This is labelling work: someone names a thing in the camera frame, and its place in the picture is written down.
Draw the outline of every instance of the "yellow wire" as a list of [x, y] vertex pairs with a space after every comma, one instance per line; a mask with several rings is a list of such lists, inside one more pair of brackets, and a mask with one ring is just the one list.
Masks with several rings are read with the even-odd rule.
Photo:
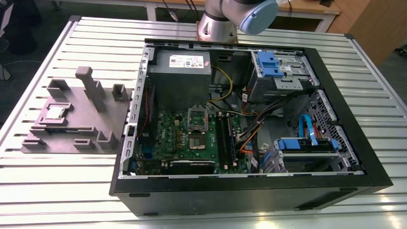
[[257, 131], [253, 133], [253, 135], [249, 137], [249, 139], [247, 139], [247, 141], [245, 142], [245, 144], [243, 144], [243, 146], [241, 147], [241, 152], [243, 151], [243, 148], [245, 148], [245, 146], [247, 145], [247, 143], [249, 143], [249, 141], [253, 139], [253, 137], [255, 136], [255, 134], [257, 134], [257, 132], [259, 131], [259, 129], [261, 129], [261, 126], [259, 126], [259, 128], [257, 129]]
[[233, 91], [233, 89], [234, 89], [234, 81], [231, 80], [231, 77], [230, 77], [230, 75], [225, 72], [225, 70], [222, 70], [221, 68], [218, 68], [218, 67], [215, 67], [215, 66], [213, 66], [213, 68], [217, 68], [225, 75], [226, 75], [226, 77], [229, 78], [229, 80], [230, 80], [230, 84], [231, 84], [231, 86], [230, 86], [230, 91], [229, 91], [229, 93], [223, 96], [223, 97], [221, 97], [221, 98], [218, 98], [218, 99], [210, 99], [209, 101], [210, 102], [214, 102], [214, 101], [219, 101], [219, 100], [223, 100], [226, 97], [229, 97], [230, 96], [230, 94], [231, 94], [231, 91]]

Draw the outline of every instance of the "slotted metal table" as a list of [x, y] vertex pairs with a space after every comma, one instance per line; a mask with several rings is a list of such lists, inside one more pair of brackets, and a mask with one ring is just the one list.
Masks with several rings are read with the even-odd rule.
[[404, 228], [407, 225], [407, 108], [361, 46], [342, 34], [267, 30], [241, 43], [317, 48], [394, 186], [324, 210], [137, 217], [109, 195], [117, 155], [25, 154], [22, 142], [46, 104], [46, 86], [78, 66], [105, 87], [134, 88], [146, 38], [197, 39], [197, 25], [86, 18], [70, 21], [0, 130], [0, 227]]

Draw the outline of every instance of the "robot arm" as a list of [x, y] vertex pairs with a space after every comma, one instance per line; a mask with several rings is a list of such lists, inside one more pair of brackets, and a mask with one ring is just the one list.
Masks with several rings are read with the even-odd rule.
[[199, 38], [235, 42], [237, 26], [249, 35], [263, 32], [279, 11], [277, 0], [207, 0], [199, 24]]

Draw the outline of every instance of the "green motherboard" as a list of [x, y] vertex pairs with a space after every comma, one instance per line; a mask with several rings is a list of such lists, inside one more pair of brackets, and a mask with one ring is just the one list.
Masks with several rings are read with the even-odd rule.
[[[215, 174], [247, 173], [247, 155], [239, 155], [233, 166], [225, 166], [219, 159], [225, 157], [218, 151], [217, 114], [161, 113], [157, 132], [157, 143], [151, 161], [145, 161], [145, 170], [150, 175], [161, 175], [161, 167], [167, 166], [167, 161], [214, 161], [217, 163]], [[203, 126], [207, 122], [207, 131], [191, 132], [190, 126]], [[229, 114], [233, 128], [233, 137], [242, 132], [241, 118]]]

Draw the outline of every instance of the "wooden desk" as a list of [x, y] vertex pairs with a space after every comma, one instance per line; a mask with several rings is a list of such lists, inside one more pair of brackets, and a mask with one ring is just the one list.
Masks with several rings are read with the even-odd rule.
[[[147, 17], [150, 21], [157, 21], [155, 9], [166, 8], [163, 0], [62, 0], [62, 1], [143, 6], [147, 9]], [[166, 0], [166, 3], [169, 7], [173, 9], [186, 9], [186, 10], [190, 9], [186, 0]], [[206, 0], [194, 0], [194, 3], [198, 10], [205, 10]], [[321, 20], [316, 32], [326, 32], [330, 28], [330, 25], [337, 15], [341, 15], [342, 13], [336, 3], [333, 3], [330, 7], [325, 7], [320, 4], [320, 0], [291, 0], [291, 5], [293, 5], [291, 17]], [[278, 16], [287, 17], [289, 11], [290, 11], [290, 4], [286, 3], [283, 6], [281, 6]]]

